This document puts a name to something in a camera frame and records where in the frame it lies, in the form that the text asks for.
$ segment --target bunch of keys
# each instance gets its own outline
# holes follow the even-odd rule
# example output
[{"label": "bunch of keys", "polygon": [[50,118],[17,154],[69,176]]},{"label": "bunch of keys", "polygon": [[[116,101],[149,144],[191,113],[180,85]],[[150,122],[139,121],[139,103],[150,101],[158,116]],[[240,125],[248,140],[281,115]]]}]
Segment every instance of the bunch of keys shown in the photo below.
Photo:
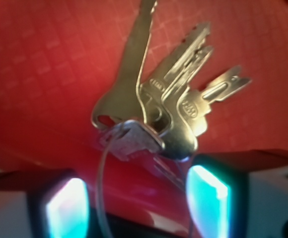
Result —
[{"label": "bunch of keys", "polygon": [[[210,24],[205,22],[197,25],[141,84],[155,7],[156,0],[142,0],[116,82],[92,112],[92,124],[103,131],[103,145],[114,131],[122,131],[118,146],[111,151],[121,160],[143,149],[168,159],[185,160],[198,148],[196,137],[207,130],[205,115],[210,113],[211,103],[225,100],[251,82],[239,77],[241,67],[235,66],[205,90],[190,89],[189,82],[213,52],[212,46],[205,46],[210,34]],[[109,127],[101,120],[104,117],[115,126]]]}]

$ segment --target engraved logo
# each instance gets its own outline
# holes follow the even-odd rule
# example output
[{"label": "engraved logo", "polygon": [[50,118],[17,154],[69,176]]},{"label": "engraved logo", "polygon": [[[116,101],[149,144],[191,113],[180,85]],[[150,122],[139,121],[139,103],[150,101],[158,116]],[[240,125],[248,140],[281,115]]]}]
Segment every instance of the engraved logo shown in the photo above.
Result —
[{"label": "engraved logo", "polygon": [[194,104],[187,100],[182,101],[182,108],[184,113],[190,118],[195,118],[197,116],[197,108]]},{"label": "engraved logo", "polygon": [[149,80],[150,84],[152,86],[154,86],[156,89],[158,89],[159,91],[161,91],[162,93],[165,91],[165,87],[164,85],[161,84],[161,82],[159,82],[158,80],[151,78]]}]

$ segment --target led light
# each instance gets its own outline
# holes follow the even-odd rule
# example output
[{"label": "led light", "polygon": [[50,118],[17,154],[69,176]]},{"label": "led light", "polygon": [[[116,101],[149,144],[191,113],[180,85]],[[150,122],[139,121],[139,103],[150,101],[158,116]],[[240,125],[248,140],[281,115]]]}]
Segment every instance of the led light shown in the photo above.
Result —
[{"label": "led light", "polygon": [[203,237],[226,238],[230,221],[230,188],[204,167],[192,166],[187,175],[187,202]]},{"label": "led light", "polygon": [[89,202],[85,183],[70,179],[46,206],[51,238],[86,237],[89,223]]}]

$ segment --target grid pattern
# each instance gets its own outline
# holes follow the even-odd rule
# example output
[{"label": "grid pattern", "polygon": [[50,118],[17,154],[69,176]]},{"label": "grid pattern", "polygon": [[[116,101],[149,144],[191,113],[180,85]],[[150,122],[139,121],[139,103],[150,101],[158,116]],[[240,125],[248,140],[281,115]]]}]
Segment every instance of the grid pattern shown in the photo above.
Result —
[{"label": "grid pattern", "polygon": [[[139,0],[0,0],[0,109],[88,144]],[[288,149],[288,1],[160,0],[143,80],[198,22],[215,52],[192,88],[241,64],[253,83],[214,104],[199,152]]]}]

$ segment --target red plastic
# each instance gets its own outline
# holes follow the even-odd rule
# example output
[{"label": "red plastic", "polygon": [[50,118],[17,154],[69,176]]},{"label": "red plastic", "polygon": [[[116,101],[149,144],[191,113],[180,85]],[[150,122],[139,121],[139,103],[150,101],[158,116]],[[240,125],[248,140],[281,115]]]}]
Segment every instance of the red plastic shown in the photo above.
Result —
[{"label": "red plastic", "polygon": [[[0,168],[71,167],[93,192],[101,152],[90,123],[115,80],[139,0],[0,0]],[[198,152],[288,150],[288,0],[160,0],[143,80],[199,22],[215,52],[201,88],[240,64],[252,84],[213,104]],[[105,169],[108,212],[185,236],[185,194],[150,161]]]}]

